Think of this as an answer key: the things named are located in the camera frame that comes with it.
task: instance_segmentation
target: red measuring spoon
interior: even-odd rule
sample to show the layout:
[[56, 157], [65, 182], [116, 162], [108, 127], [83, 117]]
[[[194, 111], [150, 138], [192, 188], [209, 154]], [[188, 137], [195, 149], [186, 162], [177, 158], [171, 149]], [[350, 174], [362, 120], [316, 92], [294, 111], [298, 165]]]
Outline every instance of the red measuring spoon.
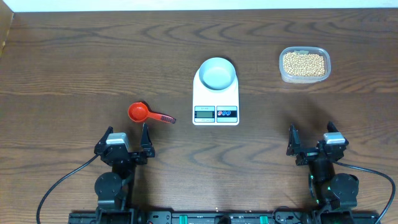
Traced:
[[142, 123], [147, 118], [153, 118], [166, 123], [175, 123], [175, 119], [170, 116], [150, 112], [148, 110], [148, 107], [141, 102], [133, 103], [132, 105], [130, 105], [127, 113], [129, 114], [130, 119], [137, 123]]

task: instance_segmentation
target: clear plastic container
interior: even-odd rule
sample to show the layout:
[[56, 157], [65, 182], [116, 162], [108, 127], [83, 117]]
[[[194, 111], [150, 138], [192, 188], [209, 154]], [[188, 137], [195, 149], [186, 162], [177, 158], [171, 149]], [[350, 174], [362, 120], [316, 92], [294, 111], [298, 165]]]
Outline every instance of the clear plastic container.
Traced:
[[[323, 57], [324, 66], [325, 66], [325, 74], [320, 77], [305, 77], [305, 76], [296, 76], [288, 74], [284, 69], [284, 55], [289, 52], [295, 51], [307, 51], [308, 54], [317, 54]], [[319, 47], [288, 47], [280, 53], [279, 56], [279, 70], [280, 74], [282, 75], [282, 79], [288, 83], [315, 83], [325, 80], [329, 77], [331, 72], [331, 63], [330, 63], [330, 56], [326, 50], [323, 50]]]

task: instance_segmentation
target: wooden table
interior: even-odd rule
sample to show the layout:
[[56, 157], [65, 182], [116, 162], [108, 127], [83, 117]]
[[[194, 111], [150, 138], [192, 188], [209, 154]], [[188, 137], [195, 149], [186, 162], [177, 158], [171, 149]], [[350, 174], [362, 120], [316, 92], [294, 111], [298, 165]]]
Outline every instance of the wooden table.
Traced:
[[[326, 49], [321, 83], [280, 78], [283, 49]], [[148, 121], [157, 157], [137, 170], [133, 201], [174, 210], [273, 210], [314, 205], [308, 167], [285, 155], [295, 123], [307, 146], [329, 120], [350, 141], [341, 161], [398, 181], [398, 9], [18, 13], [0, 59], [0, 222], [35, 223], [43, 194], [93, 154], [113, 126], [139, 149], [128, 106], [145, 100], [174, 116]], [[237, 127], [192, 124], [192, 80], [200, 64], [230, 58], [239, 78]], [[359, 177], [357, 210], [381, 212], [382, 177]], [[42, 223], [94, 210], [99, 159], [60, 184]], [[398, 222], [394, 202], [383, 223]]]

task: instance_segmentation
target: kitchen scale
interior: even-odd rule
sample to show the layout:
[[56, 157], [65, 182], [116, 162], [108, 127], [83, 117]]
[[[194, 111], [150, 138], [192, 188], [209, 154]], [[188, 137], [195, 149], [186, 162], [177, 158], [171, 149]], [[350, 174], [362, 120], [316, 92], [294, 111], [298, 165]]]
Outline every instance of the kitchen scale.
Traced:
[[224, 58], [203, 62], [193, 78], [194, 125], [239, 124], [239, 90], [236, 71]]

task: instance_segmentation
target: white wall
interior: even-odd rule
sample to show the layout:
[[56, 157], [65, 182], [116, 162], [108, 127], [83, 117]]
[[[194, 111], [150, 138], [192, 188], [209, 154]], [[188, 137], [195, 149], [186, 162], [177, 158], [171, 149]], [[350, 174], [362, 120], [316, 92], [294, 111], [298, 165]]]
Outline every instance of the white wall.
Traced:
[[398, 7], [398, 0], [3, 0], [14, 12]]

